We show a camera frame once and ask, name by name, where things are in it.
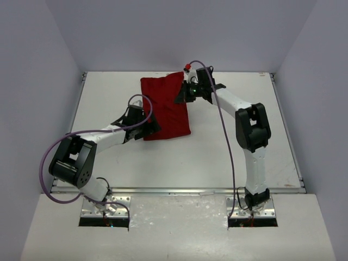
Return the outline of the red t shirt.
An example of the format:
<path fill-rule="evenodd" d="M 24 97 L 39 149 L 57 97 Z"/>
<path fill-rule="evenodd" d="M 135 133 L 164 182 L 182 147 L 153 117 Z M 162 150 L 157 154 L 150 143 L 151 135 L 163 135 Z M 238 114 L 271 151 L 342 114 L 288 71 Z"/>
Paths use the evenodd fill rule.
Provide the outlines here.
<path fill-rule="evenodd" d="M 150 99 L 153 115 L 161 127 L 160 131 L 144 137 L 145 141 L 173 139 L 191 134 L 187 105 L 175 103 L 183 79 L 183 72 L 140 79 L 141 93 Z"/>

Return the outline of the left aluminium base plate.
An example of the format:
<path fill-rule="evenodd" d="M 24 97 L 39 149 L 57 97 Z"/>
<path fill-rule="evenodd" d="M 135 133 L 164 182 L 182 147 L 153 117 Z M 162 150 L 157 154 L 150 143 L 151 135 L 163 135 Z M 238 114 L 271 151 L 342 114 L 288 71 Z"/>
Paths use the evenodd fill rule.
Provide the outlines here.
<path fill-rule="evenodd" d="M 100 205 L 94 204 L 83 199 L 82 210 L 80 217 L 82 218 L 127 218 L 127 209 L 131 207 L 131 196 L 130 195 L 111 195 L 107 199 L 109 204 Z"/>

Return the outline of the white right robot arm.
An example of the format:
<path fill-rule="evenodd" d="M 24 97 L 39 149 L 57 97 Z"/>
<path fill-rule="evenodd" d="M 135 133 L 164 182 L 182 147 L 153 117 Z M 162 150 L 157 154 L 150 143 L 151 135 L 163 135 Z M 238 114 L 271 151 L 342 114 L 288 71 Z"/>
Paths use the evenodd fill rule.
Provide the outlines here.
<path fill-rule="evenodd" d="M 268 116 L 262 103 L 246 102 L 225 85 L 216 84 L 213 70 L 211 66 L 196 70 L 187 64 L 184 68 L 187 78 L 182 81 L 175 103 L 190 103 L 200 97 L 235 119 L 236 140 L 246 161 L 245 203 L 249 210 L 253 210 L 270 198 L 264 159 L 271 138 Z"/>

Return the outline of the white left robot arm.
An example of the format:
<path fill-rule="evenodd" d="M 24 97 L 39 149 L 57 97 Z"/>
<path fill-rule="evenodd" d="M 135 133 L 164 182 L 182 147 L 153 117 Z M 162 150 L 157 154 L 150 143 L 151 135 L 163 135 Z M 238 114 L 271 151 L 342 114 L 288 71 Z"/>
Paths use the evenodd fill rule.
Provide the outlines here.
<path fill-rule="evenodd" d="M 108 200 L 110 189 L 92 174 L 97 154 L 160 130 L 153 110 L 129 105 L 125 113 L 106 128 L 76 132 L 64 138 L 49 165 L 49 174 L 73 185 L 90 201 L 103 204 Z"/>

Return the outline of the left side table rail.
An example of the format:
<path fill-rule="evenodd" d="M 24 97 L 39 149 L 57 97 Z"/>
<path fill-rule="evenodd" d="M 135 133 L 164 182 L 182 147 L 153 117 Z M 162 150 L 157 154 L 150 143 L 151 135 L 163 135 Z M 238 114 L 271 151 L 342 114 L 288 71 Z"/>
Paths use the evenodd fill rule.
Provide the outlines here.
<path fill-rule="evenodd" d="M 62 140 L 59 140 L 58 148 L 54 154 L 54 157 L 51 160 L 51 163 L 49 164 L 49 173 L 55 178 L 60 179 L 63 182 L 67 182 L 68 184 L 74 184 L 74 169 L 70 169 L 70 163 L 73 163 L 73 160 L 68 159 L 68 152 L 69 152 L 69 144 L 70 140 L 68 139 L 68 135 L 72 133 L 72 128 L 74 124 L 74 120 L 76 117 L 76 113 L 78 110 L 78 106 L 80 103 L 80 99 L 83 92 L 83 87 L 86 81 L 87 72 L 84 72 L 82 74 L 82 80 L 80 87 L 78 89 L 77 94 L 77 101 L 76 104 L 73 107 L 72 111 L 72 120 L 69 124 L 69 131 L 62 137 Z"/>

